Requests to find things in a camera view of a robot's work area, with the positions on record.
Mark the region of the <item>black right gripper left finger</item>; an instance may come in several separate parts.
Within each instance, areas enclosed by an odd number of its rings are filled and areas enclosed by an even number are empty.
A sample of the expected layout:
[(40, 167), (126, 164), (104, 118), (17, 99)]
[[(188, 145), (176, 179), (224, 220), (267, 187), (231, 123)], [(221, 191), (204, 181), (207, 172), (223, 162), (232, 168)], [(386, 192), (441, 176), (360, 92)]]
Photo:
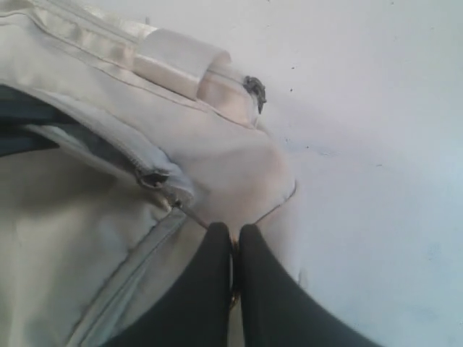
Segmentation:
[(174, 285), (106, 346), (226, 346), (232, 244), (224, 223), (212, 223)]

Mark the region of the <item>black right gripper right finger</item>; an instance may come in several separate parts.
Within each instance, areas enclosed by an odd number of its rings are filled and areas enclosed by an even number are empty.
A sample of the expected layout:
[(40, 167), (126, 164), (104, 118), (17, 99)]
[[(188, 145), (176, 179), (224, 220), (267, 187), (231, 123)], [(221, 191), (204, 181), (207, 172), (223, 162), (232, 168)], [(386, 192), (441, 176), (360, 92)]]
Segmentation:
[(238, 249), (246, 346), (377, 346), (301, 289), (256, 225), (243, 226)]

